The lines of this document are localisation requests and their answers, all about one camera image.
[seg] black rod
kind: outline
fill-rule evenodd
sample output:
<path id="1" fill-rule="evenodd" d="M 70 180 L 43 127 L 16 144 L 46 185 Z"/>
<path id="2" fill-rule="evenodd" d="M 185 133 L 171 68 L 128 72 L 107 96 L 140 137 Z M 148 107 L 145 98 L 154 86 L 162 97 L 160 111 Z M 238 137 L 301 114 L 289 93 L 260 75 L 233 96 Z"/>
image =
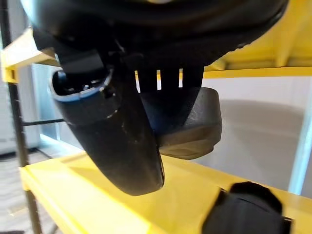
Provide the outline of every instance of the black rod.
<path id="1" fill-rule="evenodd" d="M 33 125 L 42 125 L 48 123 L 60 123 L 64 122 L 62 118 L 58 119 L 49 119 L 49 120 L 40 120 L 40 121 L 33 121 L 33 122 L 23 122 L 23 126 L 33 126 Z"/>
<path id="2" fill-rule="evenodd" d="M 11 43 L 7 0 L 0 0 L 0 29 L 1 29 L 2 45 L 3 47 L 6 47 Z M 29 164 L 29 161 L 28 161 L 26 139 L 22 125 L 20 100 L 17 84 L 8 83 L 8 90 L 10 95 L 10 103 L 12 109 L 13 125 L 15 130 L 15 141 L 17 146 L 17 156 L 19 159 L 19 166 L 24 167 Z M 42 230 L 35 197 L 31 191 L 25 191 L 25 195 L 34 234 L 41 234 Z"/>

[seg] black plastic part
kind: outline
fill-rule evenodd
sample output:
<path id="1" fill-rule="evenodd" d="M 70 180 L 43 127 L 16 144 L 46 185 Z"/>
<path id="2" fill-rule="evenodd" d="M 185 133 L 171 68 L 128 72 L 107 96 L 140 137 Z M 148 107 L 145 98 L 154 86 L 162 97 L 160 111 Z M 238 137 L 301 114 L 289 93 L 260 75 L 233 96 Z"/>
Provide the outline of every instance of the black plastic part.
<path id="1" fill-rule="evenodd" d="M 160 70 L 161 89 L 172 90 L 179 88 L 179 68 L 168 68 Z"/>
<path id="2" fill-rule="evenodd" d="M 183 88 L 201 87 L 204 75 L 203 66 L 183 68 Z"/>
<path id="3" fill-rule="evenodd" d="M 194 159 L 220 141 L 219 96 L 210 88 L 178 88 L 141 94 L 161 154 Z"/>
<path id="4" fill-rule="evenodd" d="M 157 90 L 157 70 L 142 69 L 137 72 L 138 81 L 140 84 L 140 92 L 154 92 Z"/>
<path id="5" fill-rule="evenodd" d="M 79 100 L 62 101 L 57 76 L 54 100 L 68 126 L 102 173 L 119 189 L 142 195 L 160 189 L 164 174 L 160 154 L 142 102 L 134 72 L 114 74 L 104 90 Z"/>
<path id="6" fill-rule="evenodd" d="M 291 223 L 269 189 L 243 182 L 220 191 L 202 234 L 290 234 Z"/>

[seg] floor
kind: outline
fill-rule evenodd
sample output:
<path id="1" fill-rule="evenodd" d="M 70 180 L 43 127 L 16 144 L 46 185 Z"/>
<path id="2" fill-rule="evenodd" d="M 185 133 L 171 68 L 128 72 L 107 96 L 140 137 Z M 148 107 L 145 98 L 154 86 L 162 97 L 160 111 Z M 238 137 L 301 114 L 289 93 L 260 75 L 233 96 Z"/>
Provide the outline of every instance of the floor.
<path id="1" fill-rule="evenodd" d="M 30 154 L 29 158 L 31 163 L 47 159 L 45 155 L 39 152 Z M 0 233 L 23 230 L 26 234 L 32 234 L 27 204 L 20 181 L 18 159 L 15 156 L 0 157 L 0 181 Z M 42 231 L 45 234 L 49 233 L 54 222 L 40 204 L 38 207 Z"/>

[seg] yellow shelf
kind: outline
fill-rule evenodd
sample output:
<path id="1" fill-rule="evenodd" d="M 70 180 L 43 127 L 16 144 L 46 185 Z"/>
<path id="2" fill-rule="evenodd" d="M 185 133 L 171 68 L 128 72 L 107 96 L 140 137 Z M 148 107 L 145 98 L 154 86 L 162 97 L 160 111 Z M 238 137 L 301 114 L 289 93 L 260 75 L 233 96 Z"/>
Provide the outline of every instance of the yellow shelf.
<path id="1" fill-rule="evenodd" d="M 129 196 L 118 190 L 85 154 L 21 168 L 31 190 L 65 234 L 199 234 L 219 188 L 244 179 L 190 161 L 163 156 L 164 187 Z M 312 233 L 312 199 L 270 188 L 292 234 Z"/>

